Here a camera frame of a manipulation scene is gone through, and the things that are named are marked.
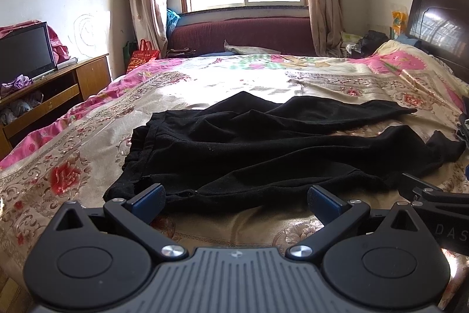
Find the red gift bag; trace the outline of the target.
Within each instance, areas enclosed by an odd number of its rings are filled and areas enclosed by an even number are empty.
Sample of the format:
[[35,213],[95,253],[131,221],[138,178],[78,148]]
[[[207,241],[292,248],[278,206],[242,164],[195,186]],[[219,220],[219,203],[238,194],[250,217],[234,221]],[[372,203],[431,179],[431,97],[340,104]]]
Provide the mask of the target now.
[[160,58],[160,55],[160,51],[153,47],[151,41],[141,39],[138,49],[134,50],[131,54],[126,72],[130,73],[137,67],[142,66],[151,60],[157,60]]

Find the black pants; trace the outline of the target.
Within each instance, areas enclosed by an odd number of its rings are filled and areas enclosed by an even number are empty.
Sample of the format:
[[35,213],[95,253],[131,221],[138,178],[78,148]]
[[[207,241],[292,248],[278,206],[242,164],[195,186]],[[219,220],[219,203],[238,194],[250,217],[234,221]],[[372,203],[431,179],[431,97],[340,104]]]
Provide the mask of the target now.
[[409,126],[351,134],[408,114],[391,101],[275,103],[247,92],[204,110],[158,112],[133,131],[122,174],[103,197],[131,199],[161,184],[168,212],[217,214],[303,203],[313,185],[333,194],[387,192],[402,174],[428,175],[466,148],[441,132],[424,140]]

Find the wooden tv cabinet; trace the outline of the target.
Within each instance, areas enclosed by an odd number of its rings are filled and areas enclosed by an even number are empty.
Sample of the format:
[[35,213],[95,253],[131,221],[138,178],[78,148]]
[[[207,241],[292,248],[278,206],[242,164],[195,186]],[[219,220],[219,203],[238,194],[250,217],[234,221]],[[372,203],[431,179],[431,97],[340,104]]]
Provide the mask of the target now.
[[9,123],[1,123],[1,158],[5,158],[28,133],[59,118],[67,107],[87,100],[110,82],[107,55],[100,55],[51,72],[2,99],[1,110],[4,111],[36,94],[42,97],[31,110]]

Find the yellow orange bag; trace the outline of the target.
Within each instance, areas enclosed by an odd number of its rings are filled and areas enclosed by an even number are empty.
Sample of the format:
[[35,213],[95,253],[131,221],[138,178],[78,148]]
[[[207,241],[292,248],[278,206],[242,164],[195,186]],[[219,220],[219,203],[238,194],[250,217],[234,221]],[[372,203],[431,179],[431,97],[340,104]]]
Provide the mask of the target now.
[[407,29],[408,13],[401,10],[392,11],[392,25],[391,25],[391,36],[397,38],[405,33]]

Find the blue plastic bag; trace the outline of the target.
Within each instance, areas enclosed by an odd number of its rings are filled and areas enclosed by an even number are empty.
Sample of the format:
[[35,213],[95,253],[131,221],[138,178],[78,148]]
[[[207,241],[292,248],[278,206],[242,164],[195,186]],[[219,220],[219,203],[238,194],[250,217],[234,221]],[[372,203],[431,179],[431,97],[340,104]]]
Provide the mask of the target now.
[[180,19],[181,16],[177,12],[167,9],[166,35],[168,39],[170,39]]

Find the pink cloth behind television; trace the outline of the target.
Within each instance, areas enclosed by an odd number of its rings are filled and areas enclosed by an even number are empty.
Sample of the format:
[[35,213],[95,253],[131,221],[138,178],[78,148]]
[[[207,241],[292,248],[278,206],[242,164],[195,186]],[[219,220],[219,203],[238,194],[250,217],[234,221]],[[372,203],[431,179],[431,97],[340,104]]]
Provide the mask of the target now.
[[[26,28],[29,26],[38,25],[40,23],[41,21],[39,20],[30,20],[30,21],[24,21],[24,22],[18,23],[16,25],[2,26],[0,28],[0,33],[1,33],[0,38],[7,36],[9,33],[12,33],[12,31],[15,31],[19,28]],[[47,29],[48,29],[48,37],[49,37],[50,44],[52,47],[53,58],[56,64],[61,64],[69,60],[70,56],[68,52],[68,47],[61,43],[56,32],[50,26],[48,26]]]

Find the dark wooden headboard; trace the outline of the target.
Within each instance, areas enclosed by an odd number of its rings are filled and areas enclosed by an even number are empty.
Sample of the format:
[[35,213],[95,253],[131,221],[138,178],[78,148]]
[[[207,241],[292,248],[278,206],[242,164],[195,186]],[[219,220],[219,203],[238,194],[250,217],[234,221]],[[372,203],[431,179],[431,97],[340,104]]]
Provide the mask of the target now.
[[469,0],[412,0],[406,35],[468,81]]

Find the maroon sofa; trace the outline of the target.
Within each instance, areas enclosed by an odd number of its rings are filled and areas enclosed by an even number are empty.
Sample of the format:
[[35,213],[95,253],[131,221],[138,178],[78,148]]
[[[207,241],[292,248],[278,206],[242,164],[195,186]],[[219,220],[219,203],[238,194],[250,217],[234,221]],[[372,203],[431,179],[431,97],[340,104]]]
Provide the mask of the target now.
[[236,18],[178,26],[168,49],[189,49],[196,55],[220,53],[224,44],[268,48],[282,54],[315,56],[306,17]]

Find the floral pillow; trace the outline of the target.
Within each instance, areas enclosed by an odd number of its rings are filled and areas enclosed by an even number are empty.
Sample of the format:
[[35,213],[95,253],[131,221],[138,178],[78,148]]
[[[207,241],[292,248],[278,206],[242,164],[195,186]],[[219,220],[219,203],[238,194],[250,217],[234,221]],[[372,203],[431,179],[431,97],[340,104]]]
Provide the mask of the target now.
[[376,74],[403,79],[415,90],[455,110],[466,110],[468,83],[442,59],[419,48],[389,40],[366,58],[366,66]]

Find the white cloth on sofa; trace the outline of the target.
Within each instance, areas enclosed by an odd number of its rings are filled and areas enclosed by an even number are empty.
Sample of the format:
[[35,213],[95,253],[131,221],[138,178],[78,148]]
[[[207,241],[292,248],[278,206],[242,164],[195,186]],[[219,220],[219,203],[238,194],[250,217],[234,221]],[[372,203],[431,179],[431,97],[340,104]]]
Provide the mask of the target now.
[[269,48],[230,45],[226,40],[223,47],[226,52],[234,53],[235,55],[280,54],[280,52]]

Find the purple cloth on cabinet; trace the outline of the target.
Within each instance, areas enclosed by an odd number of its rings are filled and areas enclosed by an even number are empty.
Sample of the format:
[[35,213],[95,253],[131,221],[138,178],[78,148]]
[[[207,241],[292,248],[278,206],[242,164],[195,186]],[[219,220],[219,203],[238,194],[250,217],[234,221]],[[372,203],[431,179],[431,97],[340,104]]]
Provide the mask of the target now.
[[9,83],[2,83],[0,88],[1,97],[4,98],[10,94],[13,94],[17,91],[21,91],[22,89],[30,86],[33,84],[33,80],[31,80],[26,75],[18,75],[16,79]]

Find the black television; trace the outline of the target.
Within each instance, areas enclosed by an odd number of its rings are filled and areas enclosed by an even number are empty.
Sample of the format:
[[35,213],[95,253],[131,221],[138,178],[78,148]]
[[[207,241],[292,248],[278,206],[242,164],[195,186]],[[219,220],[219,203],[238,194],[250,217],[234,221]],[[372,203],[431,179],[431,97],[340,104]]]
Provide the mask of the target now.
[[0,49],[1,83],[19,75],[34,79],[57,69],[46,22],[12,31],[1,39]]

